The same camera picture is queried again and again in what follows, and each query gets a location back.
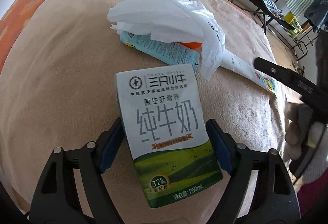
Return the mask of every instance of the brand logo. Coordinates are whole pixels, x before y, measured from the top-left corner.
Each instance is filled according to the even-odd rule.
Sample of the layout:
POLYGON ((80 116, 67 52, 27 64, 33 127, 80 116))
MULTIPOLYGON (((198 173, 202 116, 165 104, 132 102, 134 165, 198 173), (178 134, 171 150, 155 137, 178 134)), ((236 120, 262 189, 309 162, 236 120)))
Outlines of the brand logo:
POLYGON ((142 80, 141 78, 134 76, 130 79, 129 85, 132 89, 138 90, 142 86, 142 80))

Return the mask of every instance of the green grass illustration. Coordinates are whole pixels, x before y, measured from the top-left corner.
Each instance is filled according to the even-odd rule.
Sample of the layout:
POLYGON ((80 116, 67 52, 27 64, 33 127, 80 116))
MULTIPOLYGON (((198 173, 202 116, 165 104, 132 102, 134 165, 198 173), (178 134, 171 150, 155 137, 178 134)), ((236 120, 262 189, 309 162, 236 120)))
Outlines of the green grass illustration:
POLYGON ((193 186, 215 173, 221 174, 209 140, 194 148, 148 153, 136 158, 134 165, 148 200, 193 186), (151 193, 149 183, 158 175, 169 180, 169 189, 151 193))

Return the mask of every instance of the metal screw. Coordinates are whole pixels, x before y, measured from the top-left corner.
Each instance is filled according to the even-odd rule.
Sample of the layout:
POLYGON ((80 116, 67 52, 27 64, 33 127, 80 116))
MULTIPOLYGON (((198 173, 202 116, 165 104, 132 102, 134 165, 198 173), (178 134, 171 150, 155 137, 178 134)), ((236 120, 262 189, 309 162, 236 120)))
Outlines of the metal screw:
POLYGON ((92 149, 92 148, 94 148, 96 146, 96 143, 95 142, 88 142, 87 143, 87 148, 89 148, 89 149, 92 149))
POLYGON ((242 143, 238 143, 237 144, 237 148, 238 149, 245 149, 246 148, 246 145, 242 144, 242 143))
POLYGON ((273 155, 277 155, 278 151, 276 149, 271 148, 270 153, 273 154, 273 155))
POLYGON ((55 154, 58 154, 58 153, 60 153, 61 152, 61 147, 56 147, 55 149, 54 149, 54 153, 55 154))

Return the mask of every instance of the yellow box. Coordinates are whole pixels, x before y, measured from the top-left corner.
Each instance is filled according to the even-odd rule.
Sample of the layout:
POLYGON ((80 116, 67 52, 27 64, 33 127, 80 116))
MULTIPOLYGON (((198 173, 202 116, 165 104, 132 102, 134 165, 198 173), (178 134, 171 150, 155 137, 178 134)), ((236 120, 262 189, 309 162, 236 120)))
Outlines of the yellow box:
POLYGON ((295 28, 293 31, 287 30, 287 32, 292 36, 293 39, 298 34, 302 33, 301 25, 299 24, 297 18, 293 15, 292 12, 288 12, 287 15, 285 15, 285 21, 295 28))

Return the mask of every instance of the brown fabric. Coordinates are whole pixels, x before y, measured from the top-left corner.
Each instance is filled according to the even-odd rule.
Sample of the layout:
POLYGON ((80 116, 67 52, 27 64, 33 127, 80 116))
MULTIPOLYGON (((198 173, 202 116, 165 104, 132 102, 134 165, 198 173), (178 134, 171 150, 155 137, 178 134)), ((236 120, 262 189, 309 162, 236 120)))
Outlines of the brown fabric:
MULTIPOLYGON (((56 146, 80 148, 96 140, 120 115, 114 74, 164 66, 120 42, 106 16, 121 0, 46 0, 16 40, 0 75, 1 167, 28 202, 56 146)), ((249 64, 256 56, 274 61, 263 30, 224 0, 201 1, 226 35, 226 47, 249 64)), ((284 99, 219 68, 209 82, 197 75, 204 119, 216 119, 237 142, 251 149, 283 153, 284 99)), ((150 209, 126 141, 103 179, 126 224, 163 222, 179 217, 206 223, 229 176, 182 201, 150 209)), ((81 179, 77 177, 81 189, 81 179)), ((255 178, 242 212, 252 199, 255 178)), ((81 195, 83 207, 86 199, 81 195)))

